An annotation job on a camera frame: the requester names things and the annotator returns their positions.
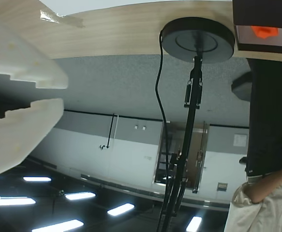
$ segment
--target black cable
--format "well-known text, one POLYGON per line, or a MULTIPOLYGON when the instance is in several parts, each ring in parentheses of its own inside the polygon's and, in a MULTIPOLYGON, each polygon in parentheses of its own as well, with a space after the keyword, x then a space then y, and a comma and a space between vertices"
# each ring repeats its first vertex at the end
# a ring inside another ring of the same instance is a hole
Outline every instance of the black cable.
POLYGON ((107 140, 106 148, 110 147, 110 138, 111 138, 111 131, 112 131, 112 127, 113 127, 114 115, 115 114, 113 114, 113 116, 112 116, 112 122, 111 122, 111 126, 110 126, 110 131, 109 131, 109 134, 108 134, 108 140, 107 140))
MULTIPOLYGON (((156 92, 156 97, 157 101, 161 110, 162 118, 163 118, 163 126, 164 126, 164 133, 165 133, 165 174, 166 174, 166 181, 165 181, 165 192, 164 192, 164 200, 163 200, 163 206, 167 203, 168 197, 167 197, 167 189, 168 189, 168 182, 169 182, 169 145, 168 145, 168 130, 167 130, 167 124, 166 124, 166 119, 165 119, 165 113, 163 110, 163 106, 159 97, 159 92, 158 92, 158 84, 160 80, 160 75, 162 71, 162 65, 163 65, 163 49, 162 49, 162 31, 159 34, 159 47, 160 47, 160 65, 159 65, 159 71, 157 74, 157 80, 156 80, 156 85, 155 85, 155 92, 156 92)), ((159 231, 160 228, 160 223, 162 219, 162 214, 163 214, 163 206, 161 207, 161 211, 159 214, 159 219, 158 219, 158 225, 157 225, 157 230, 156 232, 159 231)))

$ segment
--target sleeve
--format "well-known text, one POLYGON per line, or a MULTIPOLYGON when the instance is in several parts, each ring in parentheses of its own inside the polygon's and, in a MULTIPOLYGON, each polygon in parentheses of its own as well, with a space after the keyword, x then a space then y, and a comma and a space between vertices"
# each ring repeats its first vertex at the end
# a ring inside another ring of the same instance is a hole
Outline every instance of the sleeve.
POLYGON ((243 184, 234 193, 224 232, 248 232, 257 217, 262 202, 258 204, 252 203, 250 198, 243 192, 247 186, 247 183, 243 184))

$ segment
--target black metal pole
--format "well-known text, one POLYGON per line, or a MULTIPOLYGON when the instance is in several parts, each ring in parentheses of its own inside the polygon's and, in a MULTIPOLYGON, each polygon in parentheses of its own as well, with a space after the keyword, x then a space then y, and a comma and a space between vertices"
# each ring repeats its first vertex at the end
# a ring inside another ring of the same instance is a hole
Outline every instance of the black metal pole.
POLYGON ((183 149, 182 149, 182 156, 184 156, 182 159, 178 162, 178 168, 176 171, 176 176, 174 180, 174 184, 172 187, 171 196, 169 199, 169 203, 166 208, 165 212, 165 218, 163 221, 162 226, 162 232, 167 232, 171 223, 171 218, 175 209, 175 204, 178 198, 178 192, 180 188, 180 184, 182 182, 182 178, 185 171, 185 164, 187 161, 187 157, 189 155, 189 149, 190 149, 190 143, 191 138, 193 134, 193 124, 195 119, 195 111, 197 109, 198 105, 198 99, 200 96, 200 80, 202 78, 202 72, 201 72, 201 65, 202 65, 202 58, 201 57, 195 57, 194 58, 194 69, 191 71, 191 78, 193 78, 193 87, 191 91, 191 98, 190 98, 190 104, 189 104, 189 111, 188 111, 188 117, 187 117, 187 123, 186 123, 186 130, 185 130, 185 136, 184 136, 184 142, 183 142, 183 149))

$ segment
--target orange object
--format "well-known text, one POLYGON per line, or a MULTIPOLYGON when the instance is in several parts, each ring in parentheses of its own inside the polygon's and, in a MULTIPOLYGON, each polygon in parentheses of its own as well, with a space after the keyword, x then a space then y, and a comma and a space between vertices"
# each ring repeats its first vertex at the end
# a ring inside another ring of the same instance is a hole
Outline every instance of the orange object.
POLYGON ((254 31, 255 35, 266 39, 270 36, 278 36, 278 28, 271 28, 271 27, 259 27, 259 26, 251 26, 252 30, 254 31))

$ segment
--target round black base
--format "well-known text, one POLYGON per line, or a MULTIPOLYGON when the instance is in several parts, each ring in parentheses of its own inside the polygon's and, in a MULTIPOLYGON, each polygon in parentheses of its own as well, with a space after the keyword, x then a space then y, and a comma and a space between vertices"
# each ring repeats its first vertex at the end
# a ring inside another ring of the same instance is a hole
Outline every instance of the round black base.
POLYGON ((190 63, 198 55, 203 63, 228 60, 233 55, 234 43, 231 30, 206 18, 179 18, 166 24, 162 30, 165 51, 190 63))

